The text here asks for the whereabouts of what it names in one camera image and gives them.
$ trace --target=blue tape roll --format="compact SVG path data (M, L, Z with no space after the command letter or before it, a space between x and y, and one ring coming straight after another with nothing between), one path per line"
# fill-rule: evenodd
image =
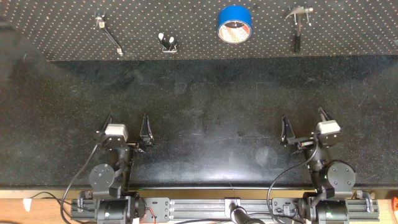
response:
M238 44L247 40L251 35L251 15L242 6L227 6L218 16L218 36L221 40Z

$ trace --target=black table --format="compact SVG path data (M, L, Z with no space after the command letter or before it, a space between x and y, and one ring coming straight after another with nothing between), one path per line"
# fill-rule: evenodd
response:
M279 146L282 114L308 136L319 106L343 129L331 154L357 170L356 187L398 186L396 56L49 63L33 50L21 55L1 56L2 189L65 188L110 111L131 140L150 116L156 146L134 158L132 187L266 188L304 160ZM75 187L90 187L91 168L107 161L98 152ZM310 188L310 176L301 167L277 186Z

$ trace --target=pegboard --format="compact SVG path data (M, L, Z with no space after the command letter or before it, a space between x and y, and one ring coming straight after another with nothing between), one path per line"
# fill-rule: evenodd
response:
M240 5L252 15L252 36L227 44L217 35L218 14ZM309 26L302 17L302 49L293 53L295 24L288 7L313 6ZM398 54L398 1L276 0L5 0L0 13L48 60L147 60ZM95 12L106 13L115 46L95 28ZM165 54L156 37L174 36L178 52Z

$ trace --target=hammer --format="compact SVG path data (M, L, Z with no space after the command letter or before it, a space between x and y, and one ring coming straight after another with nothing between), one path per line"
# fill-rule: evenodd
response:
M287 19L289 16L294 15L294 21L296 22L297 26L297 33L296 33L296 38L294 41L294 53L300 53L300 44L301 44L301 38L300 38L300 31L301 31L301 16L306 14L307 15L307 21L308 24L311 25L310 23L310 18L308 16L308 13L313 12L313 7L295 7L293 9L285 13L285 18Z

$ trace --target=hammer head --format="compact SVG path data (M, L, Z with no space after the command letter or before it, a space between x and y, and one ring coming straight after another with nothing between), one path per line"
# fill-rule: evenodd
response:
M294 15L294 14L302 15L302 14L311 13L311 12L313 12L312 6L310 6L310 7L303 7L303 6L295 7L285 13L285 18L287 19L289 16Z

